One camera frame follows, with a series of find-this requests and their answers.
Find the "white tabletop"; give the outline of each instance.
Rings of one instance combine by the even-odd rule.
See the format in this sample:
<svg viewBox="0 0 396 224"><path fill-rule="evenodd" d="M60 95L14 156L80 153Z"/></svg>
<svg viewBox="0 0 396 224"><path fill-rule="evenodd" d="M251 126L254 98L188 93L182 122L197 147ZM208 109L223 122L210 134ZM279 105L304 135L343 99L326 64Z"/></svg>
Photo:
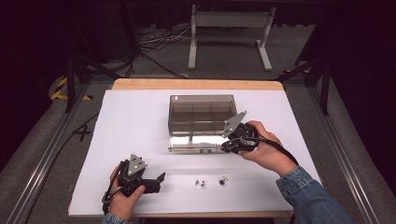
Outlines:
<svg viewBox="0 0 396 224"><path fill-rule="evenodd" d="M106 91L91 146L69 207L70 216L102 215L102 197L113 169L131 153L148 163L143 178L166 172L159 193L145 194L138 215L290 211L277 186L277 174L230 154L180 155L168 151L170 95L232 94L243 122L260 120L305 170L318 173L284 91L128 90ZM219 184L223 176L225 185ZM205 186L195 186L204 180Z"/></svg>

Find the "metal bracket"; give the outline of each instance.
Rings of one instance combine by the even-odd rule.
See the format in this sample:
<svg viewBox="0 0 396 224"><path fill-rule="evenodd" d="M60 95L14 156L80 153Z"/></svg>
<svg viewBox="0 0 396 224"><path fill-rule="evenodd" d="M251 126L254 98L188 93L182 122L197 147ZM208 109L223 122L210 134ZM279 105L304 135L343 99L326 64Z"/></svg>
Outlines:
<svg viewBox="0 0 396 224"><path fill-rule="evenodd" d="M128 175L134 175L137 172L145 169L148 164L142 160L141 157L137 157L135 154L131 154L131 159L129 160Z"/></svg>
<svg viewBox="0 0 396 224"><path fill-rule="evenodd" d="M230 134L232 134L236 127L238 127L239 123L242 121L242 119L245 117L245 115L247 114L247 111L244 110L241 113L233 116L230 119L226 119L224 120L224 134L223 134L223 138L228 137Z"/></svg>

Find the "screw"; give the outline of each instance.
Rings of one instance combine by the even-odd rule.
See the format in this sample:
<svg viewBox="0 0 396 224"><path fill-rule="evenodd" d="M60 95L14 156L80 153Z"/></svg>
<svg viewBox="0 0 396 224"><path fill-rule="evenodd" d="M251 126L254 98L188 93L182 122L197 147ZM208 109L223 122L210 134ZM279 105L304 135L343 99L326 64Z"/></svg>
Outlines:
<svg viewBox="0 0 396 224"><path fill-rule="evenodd" d="M195 186L198 186L198 185L201 186L201 187L204 186L205 185L205 181L204 180L203 181L196 180L195 181Z"/></svg>
<svg viewBox="0 0 396 224"><path fill-rule="evenodd" d="M228 179L224 176L222 179L219 180L219 184L224 185L226 180Z"/></svg>

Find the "wooden table edge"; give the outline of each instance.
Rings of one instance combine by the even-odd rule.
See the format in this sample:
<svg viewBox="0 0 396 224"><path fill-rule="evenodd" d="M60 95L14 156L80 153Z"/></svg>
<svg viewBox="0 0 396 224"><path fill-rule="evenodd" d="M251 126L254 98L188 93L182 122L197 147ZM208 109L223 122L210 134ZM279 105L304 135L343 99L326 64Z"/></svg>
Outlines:
<svg viewBox="0 0 396 224"><path fill-rule="evenodd" d="M119 78L112 90L273 90L283 91L277 81Z"/></svg>
<svg viewBox="0 0 396 224"><path fill-rule="evenodd" d="M136 214L134 217L291 217L292 211Z"/></svg>

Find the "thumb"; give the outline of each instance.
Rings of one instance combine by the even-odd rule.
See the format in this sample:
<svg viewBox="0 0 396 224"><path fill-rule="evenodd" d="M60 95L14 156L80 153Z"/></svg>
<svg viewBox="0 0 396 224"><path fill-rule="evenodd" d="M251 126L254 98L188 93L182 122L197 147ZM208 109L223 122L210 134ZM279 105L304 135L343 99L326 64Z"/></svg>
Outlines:
<svg viewBox="0 0 396 224"><path fill-rule="evenodd" d="M131 203L135 204L137 202L137 200L139 200L139 198L145 192L145 189L146 189L146 187L144 185L142 185L139 188L137 188L134 191L134 193L132 193L131 196L129 196L128 201L130 201Z"/></svg>

